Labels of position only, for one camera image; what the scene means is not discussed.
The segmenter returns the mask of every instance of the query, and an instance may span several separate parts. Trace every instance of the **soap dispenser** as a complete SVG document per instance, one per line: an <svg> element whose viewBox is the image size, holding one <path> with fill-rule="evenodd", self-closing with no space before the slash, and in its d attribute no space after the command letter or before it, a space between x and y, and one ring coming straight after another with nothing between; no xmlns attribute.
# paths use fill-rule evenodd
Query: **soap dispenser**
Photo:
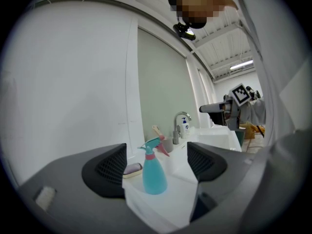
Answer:
<svg viewBox="0 0 312 234"><path fill-rule="evenodd" d="M183 124L181 124L181 138L187 138L190 136L190 125L183 119Z"/></svg>
<svg viewBox="0 0 312 234"><path fill-rule="evenodd" d="M143 165L143 186L148 194L157 195L163 193L167 189L167 179L165 173L153 152L153 148L161 145L160 138L153 138L138 147L145 150L145 161ZM169 156L164 148L159 149L165 155Z"/></svg>

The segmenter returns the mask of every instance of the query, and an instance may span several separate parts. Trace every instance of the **blue spray bottle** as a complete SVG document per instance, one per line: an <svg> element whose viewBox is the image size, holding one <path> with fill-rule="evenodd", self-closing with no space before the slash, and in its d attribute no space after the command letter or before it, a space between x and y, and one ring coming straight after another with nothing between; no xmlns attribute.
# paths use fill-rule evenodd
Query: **blue spray bottle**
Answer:
<svg viewBox="0 0 312 234"><path fill-rule="evenodd" d="M167 189L167 179L165 173L159 163L158 159L155 157L153 148L158 148L165 155L169 156L167 151L162 147L160 139L153 138L143 145L138 147L139 149L144 149L145 161L143 165L143 186L148 194L157 195L163 193Z"/></svg>

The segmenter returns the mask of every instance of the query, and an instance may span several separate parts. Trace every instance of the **chrome faucet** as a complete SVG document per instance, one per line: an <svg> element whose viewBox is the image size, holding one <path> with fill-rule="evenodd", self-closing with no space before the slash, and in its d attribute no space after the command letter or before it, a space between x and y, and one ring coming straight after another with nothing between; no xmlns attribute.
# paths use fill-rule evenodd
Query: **chrome faucet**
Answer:
<svg viewBox="0 0 312 234"><path fill-rule="evenodd" d="M186 112L179 112L175 115L175 119L174 119L174 138L173 138L173 143L175 145L178 145L179 144L179 131L177 130L176 128L176 118L179 116L179 115L185 115L187 117L187 119L189 120L192 120L191 116L186 113Z"/></svg>

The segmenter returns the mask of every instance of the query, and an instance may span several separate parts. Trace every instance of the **white cloth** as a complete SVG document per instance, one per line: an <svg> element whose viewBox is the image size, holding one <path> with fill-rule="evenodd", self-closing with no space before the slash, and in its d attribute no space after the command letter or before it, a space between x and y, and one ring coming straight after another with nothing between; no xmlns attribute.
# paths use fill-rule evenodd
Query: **white cloth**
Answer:
<svg viewBox="0 0 312 234"><path fill-rule="evenodd" d="M252 124L265 122L265 144L271 145L296 129L304 130L312 126L309 96L285 95L283 92L291 91L299 84L305 84L306 91L311 91L311 47L296 18L282 0L234 2L250 34L248 41L253 63L263 91L261 100L241 108L241 119ZM300 75L301 80L296 78L293 81L298 72L304 73ZM297 120L298 116L305 117L305 120Z"/></svg>

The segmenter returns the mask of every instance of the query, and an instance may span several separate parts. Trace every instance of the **tiled floor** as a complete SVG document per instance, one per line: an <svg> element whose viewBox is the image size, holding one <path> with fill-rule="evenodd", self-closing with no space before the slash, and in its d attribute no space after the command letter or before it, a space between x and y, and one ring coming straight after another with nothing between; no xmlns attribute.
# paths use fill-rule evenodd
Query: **tiled floor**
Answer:
<svg viewBox="0 0 312 234"><path fill-rule="evenodd" d="M242 145L242 151L247 153L256 154L262 147L264 141L261 134L255 134L252 139L245 139Z"/></svg>

